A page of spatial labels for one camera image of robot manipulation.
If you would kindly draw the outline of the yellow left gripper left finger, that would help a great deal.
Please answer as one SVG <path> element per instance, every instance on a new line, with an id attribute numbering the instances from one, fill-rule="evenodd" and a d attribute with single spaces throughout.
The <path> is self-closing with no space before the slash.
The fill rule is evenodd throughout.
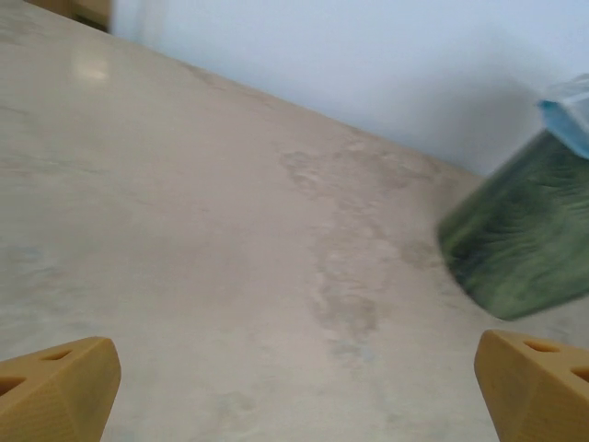
<path id="1" fill-rule="evenodd" d="M 114 342 L 88 337 L 1 362 L 1 439 L 99 441 L 121 383 Z"/>

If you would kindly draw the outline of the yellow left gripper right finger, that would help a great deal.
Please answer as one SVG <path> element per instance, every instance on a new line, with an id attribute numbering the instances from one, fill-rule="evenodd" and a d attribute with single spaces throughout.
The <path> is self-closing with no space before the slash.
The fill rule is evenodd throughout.
<path id="1" fill-rule="evenodd" d="M 502 442 L 588 439 L 588 351 L 513 331 L 486 330 L 474 371 Z"/>

